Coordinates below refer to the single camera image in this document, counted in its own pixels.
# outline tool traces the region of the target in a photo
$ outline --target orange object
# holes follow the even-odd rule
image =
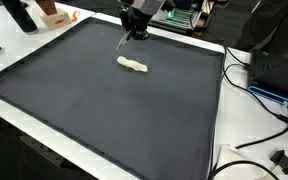
[[[72,22],[76,22],[76,21],[77,21],[77,17],[79,17],[80,14],[81,14],[81,13],[80,13],[79,11],[75,11],[75,12],[73,13]]]
[[[55,24],[61,24],[62,22],[64,22],[64,19],[57,20]]]

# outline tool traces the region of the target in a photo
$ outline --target black mat border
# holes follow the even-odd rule
[[[105,20],[101,20],[101,19],[97,19],[97,18],[94,18],[94,17],[89,17],[87,19],[84,19],[83,21],[81,21],[79,24],[77,24],[76,26],[72,27],[71,29],[67,30],[66,32],[64,32],[63,34],[61,34],[60,36],[56,37],[54,40],[52,40],[51,42],[43,45],[42,47],[40,47],[39,49],[37,49],[36,51],[32,52],[31,54],[25,56],[24,58],[22,58],[21,60],[15,62],[14,64],[10,65],[9,67],[5,68],[4,70],[0,71],[0,78],[2,78],[3,76],[5,76],[7,73],[17,69],[18,67],[26,64],[27,62],[30,61],[31,57],[34,57],[34,56],[38,56],[40,53],[42,53],[43,51],[45,51],[48,47],[50,46],[53,46],[55,44],[57,44],[60,40],[63,40],[65,38],[65,36],[68,36],[70,33],[72,32],[75,32],[77,31],[79,28],[83,27],[83,25],[85,24],[89,24],[89,23],[93,23],[95,21],[95,23],[101,23],[101,24],[112,24],[112,25],[117,25],[117,24],[113,24],[111,22],[108,22],[108,21],[105,21]],[[167,40],[167,41],[170,41],[170,42],[175,42],[175,43],[178,43],[178,44],[181,44],[183,45],[183,48],[189,48],[189,47],[192,47],[194,49],[199,49],[199,50],[202,50],[204,52],[206,52],[207,54],[211,55],[211,56],[222,56],[223,58],[221,59],[222,61],[222,65],[219,69],[219,72],[222,71],[222,68],[224,66],[224,58],[226,58],[224,56],[223,53],[220,53],[220,52],[215,52],[215,51],[211,51],[211,50],[208,50],[208,49],[204,49],[204,48],[200,48],[200,47],[197,47],[197,46],[193,46],[193,45],[190,45],[190,44],[186,44],[186,43],[183,43],[183,42],[179,42],[179,41],[176,41],[176,40],[172,40],[172,39],[168,39],[168,38],[164,38],[164,37],[161,37],[161,36],[158,36],[158,35],[151,35],[150,37],[151,39],[153,40]],[[209,154],[207,157],[208,158],[208,161],[210,161],[210,156],[211,156],[211,150],[212,150],[212,138],[214,136],[214,133],[215,133],[215,122],[216,122],[216,117],[217,117],[217,111],[218,111],[218,104],[219,104],[219,97],[220,97],[220,89],[221,89],[221,73],[219,73],[218,75],[218,78],[217,78],[217,82],[216,82],[216,91],[218,92],[216,94],[216,111],[211,113],[213,114],[213,121],[212,124],[213,127],[212,129],[209,129],[209,132],[211,132],[211,135],[210,135],[210,143],[209,145],[207,146],[208,148],[208,151]],[[12,105],[13,107],[21,110],[22,112],[34,117],[35,119],[39,120],[40,122],[44,123],[45,125],[51,127],[52,129],[56,130],[56,131],[59,131],[60,133],[62,133],[63,135],[65,135],[66,137],[70,138],[71,140],[73,141],[76,141],[78,142],[80,145],[86,147],[87,149],[91,150],[92,152],[96,153],[97,155],[101,156],[102,158],[112,162],[113,164],[115,164],[116,166],[122,168],[123,170],[125,170],[126,172],[128,173],[131,173],[132,175],[134,175],[135,177],[139,178],[139,179],[143,179],[143,180],[149,180],[149,178],[143,176],[142,174],[140,174],[139,172],[136,171],[136,169],[132,169],[130,167],[128,167],[127,165],[123,164],[122,162],[120,162],[119,160],[116,160],[115,158],[105,154],[104,152],[100,151],[99,149],[97,149],[96,147],[84,142],[83,140],[81,140],[79,137],[76,137],[72,134],[70,134],[69,132],[66,132],[64,129],[62,128],[59,128],[57,127],[56,125],[52,124],[52,123],[49,123],[47,120],[43,119],[42,117],[38,116],[38,115],[35,115],[34,113],[26,110],[25,108],[11,102],[10,100],[8,100],[7,98],[5,98],[4,96],[1,96],[0,95],[0,100],[3,100],[4,102]],[[209,167],[205,166],[205,171],[209,171]]]

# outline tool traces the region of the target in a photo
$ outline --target wire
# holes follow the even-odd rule
[[[213,169],[211,169],[210,173],[208,174],[207,180],[211,180],[211,175],[213,175],[213,174],[214,174],[214,172],[216,171],[216,169],[217,169],[217,163],[215,163],[215,164],[214,164],[214,167],[213,167]]]
[[[284,104],[281,105],[280,107],[281,107],[282,112],[285,113],[286,115],[288,115],[288,103],[287,103],[287,101],[284,101]]]
[[[191,15],[190,15],[190,24],[191,24],[191,28],[192,28],[194,31],[198,32],[198,30],[196,29],[196,27],[193,26],[193,22],[192,22],[192,17],[193,17],[194,12],[195,12],[195,11],[192,11],[192,13],[191,13]],[[215,34],[213,34],[212,32],[209,32],[209,31],[207,31],[206,33],[211,34],[211,35],[220,43],[220,45],[222,45],[222,46],[224,47],[224,49],[226,49],[226,50],[231,54],[231,56],[233,56],[233,58],[234,58],[235,60],[237,60],[239,63],[243,64],[244,66],[249,66],[249,64],[244,63],[244,62],[242,62],[240,59],[238,59],[238,58],[231,52],[231,50],[230,50],[227,46],[225,46],[225,45],[221,42],[221,40],[219,40],[219,38],[218,38]]]
[[[266,167],[264,167],[263,165],[261,164],[258,164],[256,162],[252,162],[252,161],[234,161],[234,162],[230,162],[230,163],[227,163],[221,167],[219,167],[218,169],[216,169],[215,171],[213,171],[208,180],[213,180],[213,178],[218,174],[220,173],[221,171],[223,171],[224,169],[228,168],[228,167],[231,167],[231,166],[234,166],[234,165],[238,165],[238,164],[251,164],[251,165],[254,165],[254,166],[257,166],[261,169],[263,169],[264,171],[266,171],[267,173],[269,173],[275,180],[279,180],[279,178],[272,172],[270,171],[269,169],[267,169]]]
[[[248,93],[248,94],[250,94],[251,96],[253,96],[253,97],[257,100],[257,102],[258,102],[268,113],[272,114],[273,116],[277,116],[277,114],[274,113],[274,112],[272,112],[271,110],[269,110],[269,109],[264,105],[264,103],[263,103],[255,94],[249,92],[247,89],[245,89],[245,88],[243,88],[243,87],[241,87],[241,86],[238,86],[238,85],[234,84],[234,83],[229,79],[229,77],[227,76],[226,72],[224,73],[224,77],[226,78],[226,80],[227,80],[232,86],[234,86],[234,87],[236,87],[236,88],[238,88],[238,89],[240,89],[240,90],[243,90],[243,91],[245,91],[246,93]]]
[[[208,5],[208,13],[211,13],[211,2],[207,0],[207,5]]]
[[[258,140],[258,141],[242,144],[242,145],[236,146],[235,148],[236,149],[241,149],[241,148],[245,148],[245,147],[248,147],[248,146],[253,146],[253,145],[256,145],[256,144],[260,144],[260,143],[272,140],[274,138],[277,138],[279,136],[282,136],[283,134],[285,134],[287,132],[288,132],[288,126],[283,131],[281,131],[281,132],[279,132],[279,133],[277,133],[277,134],[275,134],[273,136],[269,136],[267,138],[264,138],[264,139],[261,139],[261,140]]]
[[[244,70],[248,70],[247,67],[245,67],[245,66],[243,66],[243,65],[241,65],[241,64],[230,64],[230,65],[227,66],[226,69],[224,70],[224,73],[223,73],[223,75],[222,75],[222,80],[224,79],[224,74],[226,74],[227,70],[228,70],[229,68],[231,68],[232,66],[238,66],[238,67],[243,68]]]

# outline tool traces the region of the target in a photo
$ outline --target blue light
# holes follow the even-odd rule
[[[276,97],[277,99],[282,99],[283,101],[270,98],[270,97],[268,97],[268,96],[266,96],[266,95],[264,95],[264,94],[258,93],[258,92],[254,92],[254,91],[252,90],[253,88],[254,88],[254,89],[257,89],[257,90],[259,90],[259,91],[261,91],[261,92],[263,92],[264,94],[266,93],[266,94],[269,94],[269,95],[271,95],[271,96],[273,96],[273,97]],[[273,93],[271,93],[271,92],[265,91],[265,90],[263,90],[263,89],[260,89],[260,88],[258,88],[258,87],[255,87],[255,86],[250,86],[250,87],[248,88],[248,91],[250,91],[250,92],[253,93],[253,94],[262,96],[262,97],[264,97],[264,98],[266,98],[266,99],[269,99],[269,100],[272,100],[272,101],[274,101],[274,102],[277,102],[277,103],[279,103],[279,104],[282,104],[282,105],[284,104],[284,101],[288,102],[288,99],[287,99],[287,98],[284,98],[284,97],[279,96],[279,95],[277,95],[277,94],[273,94]]]

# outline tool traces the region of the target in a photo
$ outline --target white table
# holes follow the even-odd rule
[[[29,4],[29,13],[37,23],[38,27],[40,27],[40,33],[33,36],[25,35],[17,27],[14,20],[7,14],[6,10],[3,7],[0,7],[0,45],[5,48],[5,51],[0,56],[0,70],[20,60],[24,56],[33,52],[37,48],[51,41],[70,28],[70,26],[66,26],[57,29],[56,31],[48,31],[37,16],[39,14],[37,5],[31,2],[29,2]],[[73,11],[79,10],[81,12],[79,21],[95,14],[90,11],[85,11],[66,5],[57,4],[57,6],[69,12],[70,15]],[[118,18],[104,14],[95,14],[93,17],[120,24],[120,20]],[[213,43],[151,27],[148,28],[148,31],[152,34],[171,38],[177,41],[192,44],[194,46],[203,47],[218,52],[224,52],[223,47]],[[250,54],[248,53],[234,49],[232,49],[232,52],[239,59],[245,62],[250,60]],[[226,65],[231,63],[236,62],[231,56],[228,55],[226,59]],[[232,68],[228,74],[234,83],[246,87],[246,72],[243,72],[237,68]],[[264,102],[273,111],[280,112],[278,104],[267,100],[264,100]],[[2,102],[1,100],[0,117],[15,127],[19,128],[21,131],[40,141],[42,144],[48,146],[58,154],[62,155],[64,158],[73,162],[98,179],[137,179],[121,168],[118,168],[102,157],[96,155],[92,151],[64,136],[63,134],[44,125],[40,121],[19,111],[11,105]],[[250,96],[230,86],[227,82],[224,82],[222,85],[217,116],[214,156],[215,158],[217,157],[221,144],[230,144],[232,146],[236,146],[245,142],[254,141],[275,134],[281,131],[285,126],[286,125],[283,122],[273,118],[271,115],[266,113]],[[270,162],[269,157],[271,156],[272,152],[279,149],[284,149],[288,155],[288,133],[270,142],[245,148],[242,150],[242,153],[245,156],[250,157],[252,160],[272,168],[273,164]],[[226,156],[224,160],[229,161],[231,159],[229,156]],[[255,173],[254,175],[254,170],[250,171],[250,168],[240,167],[246,166],[232,167],[227,169],[216,179],[241,179],[241,174],[243,174],[242,177],[245,177],[245,179],[256,179],[256,177],[260,178],[264,175],[264,173],[260,175]],[[281,179],[288,180],[288,176],[281,176]]]

